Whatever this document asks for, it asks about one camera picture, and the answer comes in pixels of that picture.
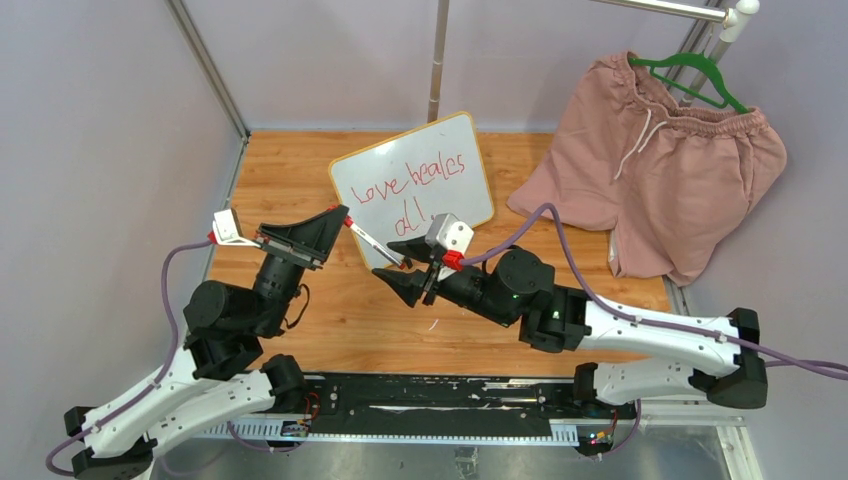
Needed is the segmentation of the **red white marker pen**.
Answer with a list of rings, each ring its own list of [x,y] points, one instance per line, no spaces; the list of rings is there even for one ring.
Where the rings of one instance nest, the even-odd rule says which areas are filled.
[[[355,222],[351,222],[348,225],[348,228],[390,264],[399,267],[400,269],[405,268],[405,263],[401,258],[395,257],[386,247],[359,227]]]

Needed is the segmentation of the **yellow framed whiteboard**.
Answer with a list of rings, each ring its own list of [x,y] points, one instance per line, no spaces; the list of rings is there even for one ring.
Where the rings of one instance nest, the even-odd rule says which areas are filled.
[[[340,204],[377,242],[424,235],[439,214],[477,227],[494,203],[476,126],[467,112],[366,147],[328,167]]]

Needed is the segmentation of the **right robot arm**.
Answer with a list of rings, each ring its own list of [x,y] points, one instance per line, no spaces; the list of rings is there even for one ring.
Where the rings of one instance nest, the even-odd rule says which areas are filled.
[[[576,367],[571,403],[584,417],[644,397],[695,392],[732,409],[759,409],[767,402],[766,363],[754,349],[759,321],[752,310],[713,318],[660,313],[667,324],[661,328],[649,325],[645,309],[556,284],[554,267],[520,247],[508,248],[492,271],[464,266],[441,278],[435,257],[440,248],[423,238],[393,246],[428,264],[424,271],[372,271],[409,307],[444,299],[502,327],[517,324],[519,340],[546,353],[641,354],[640,361]]]

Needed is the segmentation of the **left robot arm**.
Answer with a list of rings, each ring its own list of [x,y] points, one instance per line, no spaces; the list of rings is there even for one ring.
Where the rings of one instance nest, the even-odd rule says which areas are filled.
[[[306,270],[320,269],[348,221],[338,205],[301,222],[261,225],[243,236],[233,210],[213,216],[209,245],[256,248],[265,258],[254,284],[207,280],[184,307],[186,332],[164,364],[118,398],[64,416],[76,479],[133,479],[197,433],[240,416],[291,413],[304,434],[321,399],[290,355],[263,358],[261,342],[293,327],[291,302],[308,293]]]

